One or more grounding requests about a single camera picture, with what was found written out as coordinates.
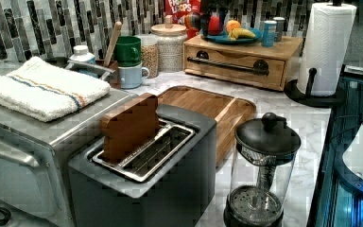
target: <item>folded towel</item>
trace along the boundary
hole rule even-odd
[[[33,57],[0,76],[0,104],[43,122],[80,110],[106,95],[109,83]]]

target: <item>marble countertop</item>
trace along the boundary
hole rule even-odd
[[[330,109],[303,106],[290,100],[284,93],[262,90],[246,85],[186,75],[183,72],[161,73],[155,79],[144,79],[142,86],[128,90],[140,95],[158,95],[166,89],[186,85],[228,96],[241,97],[253,102],[257,117],[274,112],[287,119],[287,125],[298,133],[302,145],[298,150],[285,198],[283,226],[306,226],[314,195]],[[232,153],[216,169],[216,193],[196,227],[222,227],[223,209],[231,183]],[[51,226],[46,221],[13,210],[10,226]]]

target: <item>mug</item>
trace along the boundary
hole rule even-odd
[[[131,67],[141,63],[141,40],[133,36],[120,36],[113,51],[119,66]]]
[[[122,89],[136,88],[143,83],[143,79],[149,77],[149,69],[143,67],[141,63],[132,67],[119,66],[119,76]]]

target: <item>french press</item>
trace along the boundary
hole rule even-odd
[[[226,226],[282,226],[300,136],[284,117],[265,113],[237,126],[235,139],[231,191],[223,214]]]

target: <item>banana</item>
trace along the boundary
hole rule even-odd
[[[230,40],[237,40],[238,38],[255,38],[255,34],[245,28],[234,28],[229,32]]]

